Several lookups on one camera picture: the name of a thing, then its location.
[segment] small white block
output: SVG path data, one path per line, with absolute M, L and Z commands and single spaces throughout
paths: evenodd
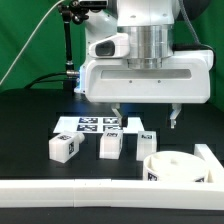
M 106 130 L 100 139 L 100 158 L 119 159 L 122 141 L 122 130 Z
M 65 163 L 79 151 L 79 144 L 84 140 L 82 133 L 63 132 L 49 141 L 49 157 Z
M 139 131 L 136 160 L 143 161 L 148 155 L 156 153 L 157 140 L 155 131 Z

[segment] black table surface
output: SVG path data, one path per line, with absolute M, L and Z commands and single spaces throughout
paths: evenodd
M 125 134 L 119 160 L 99 159 L 102 134 L 85 134 L 79 153 L 65 164 L 49 160 L 48 141 L 60 116 L 114 116 L 109 104 L 92 104 L 62 90 L 14 89 L 0 94 L 0 178 L 140 180 L 137 135 Z M 129 117 L 140 117 L 156 131 L 157 151 L 193 153 L 207 144 L 224 161 L 224 113 L 213 105 L 186 104 L 175 129 L 168 125 L 168 104 L 122 104 Z M 0 209 L 0 223 L 224 223 L 222 211 L 138 208 Z

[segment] green wall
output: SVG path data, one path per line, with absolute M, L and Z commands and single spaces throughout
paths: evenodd
M 3 77 L 40 19 L 56 2 L 55 0 L 0 1 L 0 78 Z M 217 53 L 217 64 L 211 71 L 211 102 L 222 110 L 224 110 L 223 10 L 223 0 L 212 0 L 209 8 L 193 22 L 201 42 L 212 46 Z M 78 68 L 85 57 L 84 28 L 73 24 L 71 28 L 74 63 Z M 193 41 L 184 22 L 178 22 L 175 26 L 175 41 L 182 43 Z M 0 86 L 0 91 L 23 88 L 39 76 L 64 71 L 64 63 L 63 22 L 56 9 L 41 26 L 9 77 Z M 35 86 L 35 88 L 61 87 L 61 83 Z

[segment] black cable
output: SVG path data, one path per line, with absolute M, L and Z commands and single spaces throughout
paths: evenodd
M 35 79 L 34 81 L 32 81 L 31 83 L 29 83 L 28 85 L 26 85 L 24 87 L 24 89 L 30 89 L 33 85 L 35 85 L 36 83 L 38 83 L 39 81 L 41 81 L 43 79 L 47 79 L 47 78 L 55 77 L 55 76 L 60 76 L 60 75 L 66 75 L 66 72 L 58 72 L 58 73 L 51 73 L 51 74 L 48 74 L 48 75 L 43 75 L 43 76 Z
M 198 35 L 197 35 L 194 27 L 192 26 L 190 19 L 188 18 L 188 15 L 187 15 L 187 12 L 185 10 L 185 6 L 184 6 L 183 0 L 179 0 L 179 5 L 180 5 L 180 10 L 181 10 L 182 16 L 184 18 L 184 21 L 185 21 L 185 23 L 186 23 L 186 25 L 187 25 L 187 27 L 188 27 L 188 29 L 189 29 L 193 39 L 194 39 L 195 44 L 198 44 L 198 45 L 201 44 L 200 40 L 198 38 Z
M 64 79 L 56 79 L 56 80 L 37 81 L 37 82 L 33 82 L 32 85 L 30 84 L 29 88 L 26 88 L 26 89 L 30 89 L 33 85 L 38 84 L 38 83 L 63 82 L 63 81 L 65 81 L 65 80 Z

